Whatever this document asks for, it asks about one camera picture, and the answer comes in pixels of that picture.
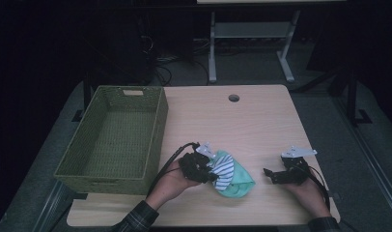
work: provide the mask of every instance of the plaid sleeve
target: plaid sleeve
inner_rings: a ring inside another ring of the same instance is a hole
[[[311,232],[339,232],[337,220],[334,217],[319,217],[310,220],[308,227]]]
[[[141,201],[120,223],[112,228],[112,232],[148,231],[159,213],[145,201]]]

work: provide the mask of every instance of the green basket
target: green basket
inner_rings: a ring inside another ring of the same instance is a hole
[[[99,86],[54,177],[78,192],[146,194],[167,113],[162,87]]]

